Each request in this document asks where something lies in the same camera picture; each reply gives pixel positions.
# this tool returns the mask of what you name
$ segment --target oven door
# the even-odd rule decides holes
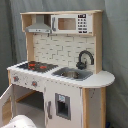
[[[78,33],[78,15],[51,15],[52,33]]]
[[[8,109],[12,110],[12,116],[15,116],[15,102],[14,102],[14,94],[13,94],[14,85],[10,85],[7,90],[0,97],[0,127],[9,123],[10,114],[7,112]]]

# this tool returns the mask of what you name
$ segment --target microwave control panel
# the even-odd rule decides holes
[[[87,14],[78,15],[78,33],[92,32],[92,18]]]

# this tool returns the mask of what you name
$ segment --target stove burner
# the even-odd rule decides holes
[[[22,64],[22,65],[17,66],[17,67],[22,68],[22,69],[27,69],[27,70],[32,70],[32,71],[44,73],[44,72],[49,71],[49,70],[51,70],[55,67],[58,67],[58,66],[53,65],[53,64],[31,61],[31,62]]]

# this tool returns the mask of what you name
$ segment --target oven window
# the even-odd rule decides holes
[[[76,30],[75,18],[59,18],[58,29],[59,30]]]

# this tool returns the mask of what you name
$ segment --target white cabinet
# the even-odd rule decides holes
[[[13,85],[10,85],[7,90],[4,92],[4,94],[0,97],[0,127],[3,126],[3,106],[8,100],[11,100],[11,106],[12,106],[12,116],[15,116],[15,104],[14,104],[14,93],[13,93]]]
[[[46,128],[82,128],[81,89],[53,81],[46,85]]]

